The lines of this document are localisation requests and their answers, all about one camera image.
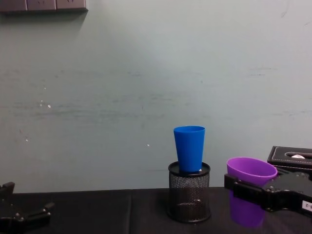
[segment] electrical outlet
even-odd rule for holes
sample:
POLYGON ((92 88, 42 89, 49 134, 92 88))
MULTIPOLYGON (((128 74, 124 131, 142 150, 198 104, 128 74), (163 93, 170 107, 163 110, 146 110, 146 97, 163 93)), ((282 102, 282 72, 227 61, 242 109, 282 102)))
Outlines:
POLYGON ((86 0, 56 0, 58 10, 87 10, 86 0))
POLYGON ((51 11, 56 10, 55 0, 27 0, 28 11, 51 11))
POLYGON ((0 12, 27 11, 26 0, 0 0, 0 12))

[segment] tissue box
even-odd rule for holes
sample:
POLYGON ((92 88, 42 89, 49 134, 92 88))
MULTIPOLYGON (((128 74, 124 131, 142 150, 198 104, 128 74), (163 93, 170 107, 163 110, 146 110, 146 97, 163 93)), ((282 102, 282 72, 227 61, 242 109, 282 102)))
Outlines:
POLYGON ((273 146, 268 163, 291 172, 312 175, 312 149, 273 146), (304 158, 293 158, 294 155, 304 158))

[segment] black tablecloth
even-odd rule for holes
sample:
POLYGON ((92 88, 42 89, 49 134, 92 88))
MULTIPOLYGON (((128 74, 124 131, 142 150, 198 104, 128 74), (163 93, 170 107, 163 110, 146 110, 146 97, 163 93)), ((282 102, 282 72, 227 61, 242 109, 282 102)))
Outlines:
POLYGON ((311 219, 280 211, 267 213, 262 227, 247 229, 230 218, 229 195, 210 188, 212 216, 198 224, 182 224, 166 214, 167 189, 16 194, 25 211, 56 204, 51 224, 31 234, 311 234, 311 219))

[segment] sticker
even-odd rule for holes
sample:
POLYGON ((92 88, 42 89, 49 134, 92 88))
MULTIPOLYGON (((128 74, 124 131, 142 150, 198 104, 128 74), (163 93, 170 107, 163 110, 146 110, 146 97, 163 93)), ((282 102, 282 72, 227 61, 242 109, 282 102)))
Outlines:
POLYGON ((312 203, 307 201, 302 201, 302 208, 312 212, 312 203))

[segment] light blue wall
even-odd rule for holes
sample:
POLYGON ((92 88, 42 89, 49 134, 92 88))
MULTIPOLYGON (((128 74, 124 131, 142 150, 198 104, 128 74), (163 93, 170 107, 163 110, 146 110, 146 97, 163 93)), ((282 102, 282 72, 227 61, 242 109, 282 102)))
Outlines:
POLYGON ((0 178, 17 192, 168 186, 172 129, 204 161, 312 147, 312 1, 89 0, 0 20, 0 178))

